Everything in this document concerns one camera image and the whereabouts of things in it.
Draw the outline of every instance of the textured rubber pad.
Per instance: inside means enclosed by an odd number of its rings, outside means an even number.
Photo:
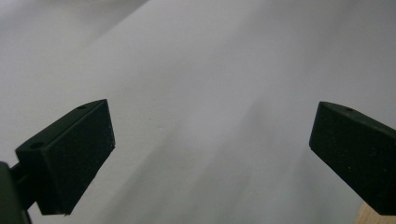
[[[18,147],[41,213],[70,214],[114,147],[106,100],[77,107]]]
[[[377,213],[396,215],[396,131],[320,102],[309,146]]]

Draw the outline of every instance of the white table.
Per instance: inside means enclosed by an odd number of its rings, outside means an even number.
[[[69,217],[34,223],[353,223],[308,146],[319,101],[395,128],[396,3],[0,1],[0,160],[107,98],[117,147]]]

